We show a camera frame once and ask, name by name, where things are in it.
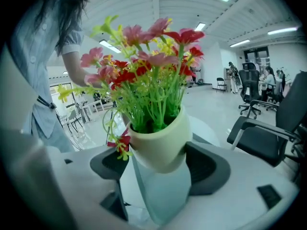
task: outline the woman sitting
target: woman sitting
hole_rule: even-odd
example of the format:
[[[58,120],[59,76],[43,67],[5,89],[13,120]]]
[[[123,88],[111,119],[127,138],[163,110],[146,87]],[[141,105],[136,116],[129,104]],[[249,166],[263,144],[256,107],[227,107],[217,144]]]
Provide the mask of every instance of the woman sitting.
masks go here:
[[[267,78],[266,80],[264,80],[264,82],[267,84],[267,89],[262,91],[262,101],[264,102],[268,100],[268,92],[272,92],[273,86],[276,85],[276,79],[272,67],[266,67],[265,73],[267,75]]]

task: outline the white pot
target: white pot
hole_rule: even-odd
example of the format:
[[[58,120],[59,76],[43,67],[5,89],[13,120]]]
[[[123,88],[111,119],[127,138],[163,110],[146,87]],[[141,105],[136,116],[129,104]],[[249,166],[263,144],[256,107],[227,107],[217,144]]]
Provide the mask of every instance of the white pot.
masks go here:
[[[152,134],[133,131],[128,125],[130,149],[137,161],[158,173],[174,171],[185,159],[182,151],[187,141],[192,140],[189,117],[181,106],[176,119],[165,129]]]

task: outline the light blue dress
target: light blue dress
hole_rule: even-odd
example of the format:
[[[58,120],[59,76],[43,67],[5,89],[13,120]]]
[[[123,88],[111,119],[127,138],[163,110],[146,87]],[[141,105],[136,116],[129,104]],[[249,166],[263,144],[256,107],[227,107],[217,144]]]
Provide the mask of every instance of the light blue dress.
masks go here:
[[[17,67],[36,93],[48,103],[52,102],[52,98],[46,65],[53,51],[59,51],[56,48],[59,40],[59,1],[55,0],[54,5],[49,4],[37,30],[35,18],[42,2],[39,1],[31,7],[16,26],[9,44]],[[79,51],[82,40],[82,29],[78,22],[73,22],[73,30],[67,36],[60,53]],[[23,131],[38,135],[45,145],[57,147],[61,152],[74,151],[55,111],[48,107],[35,104],[32,113],[27,117]]]

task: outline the doorway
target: doorway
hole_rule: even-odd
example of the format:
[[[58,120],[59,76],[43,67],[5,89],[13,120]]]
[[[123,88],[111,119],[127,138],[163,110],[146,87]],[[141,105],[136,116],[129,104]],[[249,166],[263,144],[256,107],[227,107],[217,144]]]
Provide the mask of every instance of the doorway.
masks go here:
[[[270,55],[268,47],[251,48],[244,51],[245,62],[256,64],[260,75],[264,74],[264,69],[270,65]]]

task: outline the button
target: button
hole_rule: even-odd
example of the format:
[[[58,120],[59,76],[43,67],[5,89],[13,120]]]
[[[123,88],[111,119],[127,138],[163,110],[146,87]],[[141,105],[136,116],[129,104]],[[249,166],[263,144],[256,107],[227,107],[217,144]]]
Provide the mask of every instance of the button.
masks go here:
[[[35,63],[36,62],[36,58],[34,56],[32,56],[30,61],[31,61],[31,63]]]

